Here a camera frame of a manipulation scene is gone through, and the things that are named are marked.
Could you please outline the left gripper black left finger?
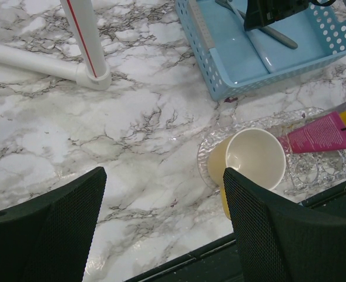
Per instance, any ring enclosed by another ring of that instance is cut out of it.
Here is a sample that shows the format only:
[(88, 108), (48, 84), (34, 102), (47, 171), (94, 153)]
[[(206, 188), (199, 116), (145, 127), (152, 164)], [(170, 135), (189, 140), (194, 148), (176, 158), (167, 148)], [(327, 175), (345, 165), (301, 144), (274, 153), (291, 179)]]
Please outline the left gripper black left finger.
[(0, 281), (82, 281), (106, 178), (97, 167), (0, 210)]

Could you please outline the blue plastic basket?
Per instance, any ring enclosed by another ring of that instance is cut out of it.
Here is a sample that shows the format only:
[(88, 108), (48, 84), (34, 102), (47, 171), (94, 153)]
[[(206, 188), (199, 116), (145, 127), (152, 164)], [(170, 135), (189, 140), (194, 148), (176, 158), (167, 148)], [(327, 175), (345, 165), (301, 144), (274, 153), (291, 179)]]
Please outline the blue plastic basket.
[(177, 1), (175, 7), (214, 100), (325, 67), (346, 55), (346, 18), (339, 21), (333, 6), (311, 4), (250, 32), (240, 16), (246, 1)]

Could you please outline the yellow mug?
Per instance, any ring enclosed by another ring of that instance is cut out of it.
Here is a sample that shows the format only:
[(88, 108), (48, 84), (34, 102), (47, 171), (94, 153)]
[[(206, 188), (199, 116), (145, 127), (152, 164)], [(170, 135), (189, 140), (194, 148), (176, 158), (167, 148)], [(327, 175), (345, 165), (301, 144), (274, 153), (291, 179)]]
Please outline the yellow mug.
[(243, 129), (214, 148), (207, 161), (207, 170), (212, 181), (219, 185), (223, 211), (229, 219), (223, 180), (224, 171), (228, 167), (271, 190), (284, 177), (285, 152), (275, 136), (258, 128)]

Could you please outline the light blue toothbrush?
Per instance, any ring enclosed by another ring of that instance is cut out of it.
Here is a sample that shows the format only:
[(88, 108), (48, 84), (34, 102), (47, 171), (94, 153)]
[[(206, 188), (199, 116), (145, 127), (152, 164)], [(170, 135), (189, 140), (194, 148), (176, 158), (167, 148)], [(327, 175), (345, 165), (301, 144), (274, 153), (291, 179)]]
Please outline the light blue toothbrush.
[[(239, 13), (238, 9), (236, 8), (234, 2), (233, 1), (227, 1), (227, 2), (232, 7), (232, 9), (235, 12), (235, 15), (238, 17), (240, 23), (243, 25), (244, 24), (244, 19), (240, 15), (240, 13)], [(256, 37), (255, 32), (254, 31), (246, 31), (246, 29), (244, 29), (244, 31), (245, 31), (246, 35), (248, 36), (251, 44), (253, 45), (255, 51), (257, 52), (258, 57), (261, 59), (264, 67), (267, 69), (267, 71), (269, 73), (274, 73), (276, 71), (276, 69), (273, 66), (272, 61), (268, 57), (268, 55), (265, 52), (264, 48), (262, 47), (260, 41)]]

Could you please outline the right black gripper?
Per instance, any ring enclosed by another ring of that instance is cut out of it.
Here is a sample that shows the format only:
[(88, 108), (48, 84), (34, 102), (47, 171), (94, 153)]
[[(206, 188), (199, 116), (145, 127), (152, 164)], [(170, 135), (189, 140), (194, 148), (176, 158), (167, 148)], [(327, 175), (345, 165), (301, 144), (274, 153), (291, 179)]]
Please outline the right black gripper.
[(244, 29), (259, 29), (308, 8), (303, 0), (248, 0)]

